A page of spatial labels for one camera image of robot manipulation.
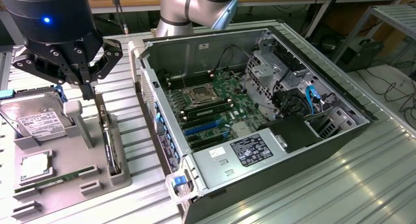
gray robot arm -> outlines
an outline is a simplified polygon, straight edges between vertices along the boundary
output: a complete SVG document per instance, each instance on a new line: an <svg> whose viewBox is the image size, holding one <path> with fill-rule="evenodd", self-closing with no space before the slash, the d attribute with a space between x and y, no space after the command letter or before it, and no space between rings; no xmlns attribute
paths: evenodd
<svg viewBox="0 0 416 224"><path fill-rule="evenodd" d="M157 37L193 32L192 22L224 30L237 8L237 0L160 0Z"/></svg>

warning label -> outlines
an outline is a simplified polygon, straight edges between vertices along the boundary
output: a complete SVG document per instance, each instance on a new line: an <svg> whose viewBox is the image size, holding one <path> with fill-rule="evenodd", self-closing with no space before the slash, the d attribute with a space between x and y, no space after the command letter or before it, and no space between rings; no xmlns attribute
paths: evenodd
<svg viewBox="0 0 416 224"><path fill-rule="evenodd" d="M17 120L35 138L65 131L53 111L17 118Z"/></svg>
<svg viewBox="0 0 416 224"><path fill-rule="evenodd" d="M259 134L231 143L231 146L245 167L273 156Z"/></svg>

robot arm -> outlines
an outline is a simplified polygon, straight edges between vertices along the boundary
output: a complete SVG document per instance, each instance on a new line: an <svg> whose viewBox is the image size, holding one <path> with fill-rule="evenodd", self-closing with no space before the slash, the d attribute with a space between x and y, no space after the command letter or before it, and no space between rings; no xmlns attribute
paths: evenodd
<svg viewBox="0 0 416 224"><path fill-rule="evenodd" d="M192 33L192 21L224 30L237 8L237 0L160 0L157 37Z"/></svg>
<svg viewBox="0 0 416 224"><path fill-rule="evenodd" d="M52 83L77 85L85 100L123 57L120 42L96 29L88 0L1 0L25 38L13 66ZM104 55L91 65L99 49Z"/></svg>

slotted metal table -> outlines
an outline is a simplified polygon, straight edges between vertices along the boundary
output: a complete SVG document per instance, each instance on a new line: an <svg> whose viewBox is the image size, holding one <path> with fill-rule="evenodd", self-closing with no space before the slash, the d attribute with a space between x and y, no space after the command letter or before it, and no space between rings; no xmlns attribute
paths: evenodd
<svg viewBox="0 0 416 224"><path fill-rule="evenodd" d="M233 24L229 29L267 25L276 27L380 120L328 160L199 224L416 223L416 131L285 24L261 21ZM151 33L112 37L123 43L124 58L99 84L107 109L117 115L132 185L33 220L31 224L181 223L179 209L164 185L131 76L127 43L149 37ZM4 57L7 64L11 56ZM5 67L4 76L9 89L48 85L47 81L15 68ZM69 99L81 99L77 89L69 85L64 85L64 89ZM88 118L96 114L96 109L91 101L81 103L83 117ZM13 132L5 124L0 126L0 223L16 224L19 222L8 217L17 202L11 198L9 183Z"/></svg>
<svg viewBox="0 0 416 224"><path fill-rule="evenodd" d="M363 29L371 16L377 17L383 22L388 23L393 28L408 35L408 37L416 40L416 5L413 3L408 3L405 5L371 6L351 31L345 42L341 46L339 46L332 56L331 60L333 63L336 63L343 56L352 40L359 35L360 30ZM368 32L368 37L373 36L376 29L377 26L375 27L375 30Z"/></svg>

hard drive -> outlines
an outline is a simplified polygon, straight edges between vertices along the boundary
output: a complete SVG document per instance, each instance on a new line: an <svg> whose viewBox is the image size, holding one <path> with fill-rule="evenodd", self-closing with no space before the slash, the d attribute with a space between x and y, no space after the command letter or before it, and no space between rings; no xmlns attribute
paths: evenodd
<svg viewBox="0 0 416 224"><path fill-rule="evenodd" d="M55 87L0 91L0 115L19 137L45 141L64 136L73 121L63 113L63 91Z"/></svg>

